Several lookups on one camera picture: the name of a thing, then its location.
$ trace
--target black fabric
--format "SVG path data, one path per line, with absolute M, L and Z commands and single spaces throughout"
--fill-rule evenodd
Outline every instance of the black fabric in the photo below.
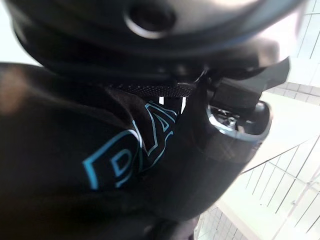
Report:
M 1 64 L 2 239 L 190 238 L 195 221 L 160 219 L 132 190 L 176 118 L 127 92 Z

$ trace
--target white wall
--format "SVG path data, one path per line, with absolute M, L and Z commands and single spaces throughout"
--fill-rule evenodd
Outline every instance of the white wall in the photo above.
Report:
M 320 0 L 310 0 L 303 18 L 287 81 L 320 87 Z
M 0 0 L 0 62 L 40 65 L 19 44 L 12 31 L 11 20 Z

